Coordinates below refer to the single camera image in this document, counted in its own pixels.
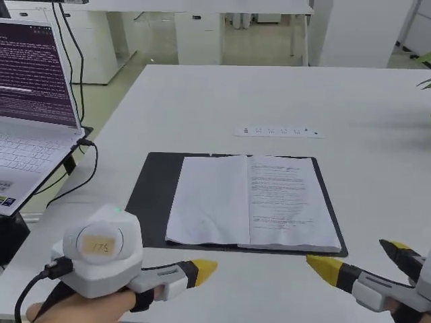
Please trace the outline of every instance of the human hand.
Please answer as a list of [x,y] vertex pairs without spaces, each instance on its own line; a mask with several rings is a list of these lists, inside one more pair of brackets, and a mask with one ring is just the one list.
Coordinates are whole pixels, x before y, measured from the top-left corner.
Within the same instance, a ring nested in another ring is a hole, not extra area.
[[[163,287],[154,289],[157,299],[163,294]],[[124,291],[97,299],[86,299],[75,294],[56,304],[36,320],[42,304],[31,305],[26,312],[27,319],[35,323],[115,323],[124,313],[136,305],[136,294]]]

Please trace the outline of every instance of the white wall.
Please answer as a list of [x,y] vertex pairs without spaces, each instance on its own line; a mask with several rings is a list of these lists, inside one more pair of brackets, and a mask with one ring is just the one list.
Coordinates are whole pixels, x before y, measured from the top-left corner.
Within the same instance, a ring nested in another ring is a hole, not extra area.
[[[310,35],[311,64],[386,68],[412,1],[333,0],[330,14],[329,0],[316,1],[317,20],[322,21],[312,31],[316,36]],[[319,30],[328,18],[326,32]]]

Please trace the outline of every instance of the white paper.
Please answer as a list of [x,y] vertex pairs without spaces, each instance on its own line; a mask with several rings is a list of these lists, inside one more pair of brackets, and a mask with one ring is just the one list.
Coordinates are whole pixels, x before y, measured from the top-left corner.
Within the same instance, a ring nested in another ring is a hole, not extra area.
[[186,157],[166,239],[249,244],[247,157]]
[[310,158],[251,157],[248,176],[251,245],[341,249]]

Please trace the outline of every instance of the black cable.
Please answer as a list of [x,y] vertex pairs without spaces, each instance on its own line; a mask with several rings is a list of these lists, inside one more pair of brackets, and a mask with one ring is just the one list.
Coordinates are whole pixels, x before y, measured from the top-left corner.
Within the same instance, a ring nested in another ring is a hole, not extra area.
[[43,190],[38,191],[36,194],[34,194],[34,196],[42,194],[43,192],[46,192],[47,190],[49,190],[50,188],[54,187],[55,185],[57,185],[58,183],[60,183],[60,181],[62,179],[64,179],[64,177],[66,177],[67,172],[64,173],[58,180],[56,180],[54,183],[52,183],[50,186],[44,188]]
[[69,66],[70,66],[70,82],[69,82],[69,85],[70,85],[70,90],[71,90],[71,92],[72,92],[72,98],[73,98],[73,101],[75,102],[75,107],[76,107],[76,110],[77,110],[76,112],[77,112],[77,115],[78,115],[78,118],[79,118],[79,111],[78,111],[78,105],[76,104],[75,92],[73,91],[73,88],[72,88],[72,80],[73,80],[73,65],[72,65],[72,61],[71,61],[71,59],[70,59],[69,53],[67,52],[67,48],[66,48],[66,44],[65,44],[65,40],[64,40],[64,37],[63,37],[63,31],[61,30],[60,21],[59,21],[59,18],[58,18],[58,16],[57,16],[57,11],[55,10],[55,6],[54,6],[54,3],[53,3],[53,2],[51,3],[51,6],[53,7],[54,18],[55,18],[55,21],[56,21],[56,23],[57,23],[57,27],[58,27],[58,29],[59,29],[61,45],[63,46],[63,50],[65,51],[66,58],[67,58],[67,62],[69,62]]
[[35,284],[37,284],[38,281],[41,281],[42,279],[45,279],[47,277],[48,277],[48,273],[45,271],[42,271],[27,284],[26,288],[24,288],[24,290],[22,291],[21,295],[18,297],[18,300],[16,301],[16,304],[15,304],[15,323],[22,323],[21,306],[28,292],[31,290],[31,288],[33,288],[33,286],[35,286]]
[[67,21],[67,17],[66,17],[66,13],[65,10],[63,9],[63,5],[61,3],[59,3],[59,7],[60,7],[60,11],[61,11],[61,15],[63,16],[63,20],[65,21],[67,30],[69,31],[69,35],[72,38],[72,41],[79,53],[79,56],[81,57],[81,72],[79,74],[79,90],[81,92],[81,105],[82,105],[82,115],[81,118],[79,119],[80,122],[82,122],[85,118],[86,115],[86,109],[84,106],[84,84],[83,84],[83,79],[84,79],[84,55],[82,54],[82,50],[79,47],[79,44],[77,43],[75,36],[73,35],[72,29],[70,28],[69,22]]
[[87,139],[82,139],[82,140],[81,140],[81,141],[79,141],[78,143],[79,143],[80,145],[93,146],[93,147],[94,147],[94,149],[96,150],[96,162],[94,163],[94,170],[93,170],[93,173],[92,173],[92,175],[90,176],[90,178],[88,178],[88,179],[87,179],[84,183],[82,183],[81,185],[76,186],[75,188],[72,188],[71,190],[68,190],[66,193],[63,193],[62,195],[59,195],[59,196],[58,196],[58,197],[56,197],[55,199],[52,199],[51,201],[49,201],[49,202],[48,202],[48,204],[46,205],[46,207],[47,207],[47,208],[49,207],[49,205],[51,205],[51,203],[52,203],[52,202],[57,201],[57,200],[61,199],[62,197],[66,196],[66,195],[68,195],[68,194],[70,194],[70,193],[72,193],[72,192],[75,192],[77,189],[81,188],[82,186],[84,186],[84,185],[88,184],[88,182],[89,182],[89,181],[91,181],[91,180],[93,179],[94,175],[96,174],[96,171],[97,171],[97,165],[98,165],[98,162],[99,162],[99,149],[97,148],[97,146],[96,146],[96,144],[95,144],[95,143],[93,143],[92,141],[89,141],[89,140],[87,140]]

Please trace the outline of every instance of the laptop screen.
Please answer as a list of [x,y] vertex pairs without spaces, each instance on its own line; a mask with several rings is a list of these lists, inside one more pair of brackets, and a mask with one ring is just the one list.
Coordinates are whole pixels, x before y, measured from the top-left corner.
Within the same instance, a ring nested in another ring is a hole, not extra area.
[[51,27],[0,22],[0,116],[77,128]]

